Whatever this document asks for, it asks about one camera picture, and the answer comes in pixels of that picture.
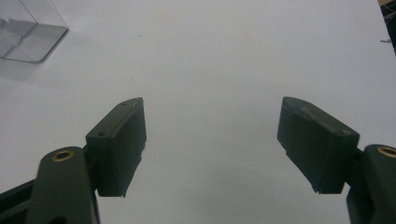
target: white background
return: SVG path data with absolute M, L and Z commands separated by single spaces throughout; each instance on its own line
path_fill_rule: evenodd
M 83 147 L 142 96 L 148 141 L 102 223 L 348 223 L 276 140 L 282 97 L 396 146 L 396 63 L 374 0 L 54 0 L 70 28 L 42 64 L 0 61 L 0 191 Z

